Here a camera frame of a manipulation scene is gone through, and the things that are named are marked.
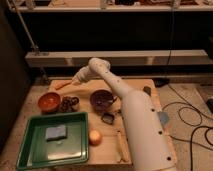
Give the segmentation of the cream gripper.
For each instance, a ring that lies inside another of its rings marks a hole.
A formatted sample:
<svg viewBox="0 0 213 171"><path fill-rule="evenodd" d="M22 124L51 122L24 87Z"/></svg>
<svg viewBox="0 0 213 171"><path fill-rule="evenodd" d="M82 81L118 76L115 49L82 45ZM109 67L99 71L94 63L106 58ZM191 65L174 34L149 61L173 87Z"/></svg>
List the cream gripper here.
<svg viewBox="0 0 213 171"><path fill-rule="evenodd" d="M72 78L73 84L82 84L90 81L94 74L88 66L82 67Z"/></svg>

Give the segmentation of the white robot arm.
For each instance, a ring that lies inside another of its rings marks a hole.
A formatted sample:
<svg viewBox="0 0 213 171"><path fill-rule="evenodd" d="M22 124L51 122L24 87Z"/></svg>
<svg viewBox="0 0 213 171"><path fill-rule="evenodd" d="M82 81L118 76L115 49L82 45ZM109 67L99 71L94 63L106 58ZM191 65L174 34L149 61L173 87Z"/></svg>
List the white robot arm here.
<svg viewBox="0 0 213 171"><path fill-rule="evenodd" d="M134 171L177 171L151 97L110 71L110 63L91 58L72 78L73 84L101 77L121 99L121 111Z"/></svg>

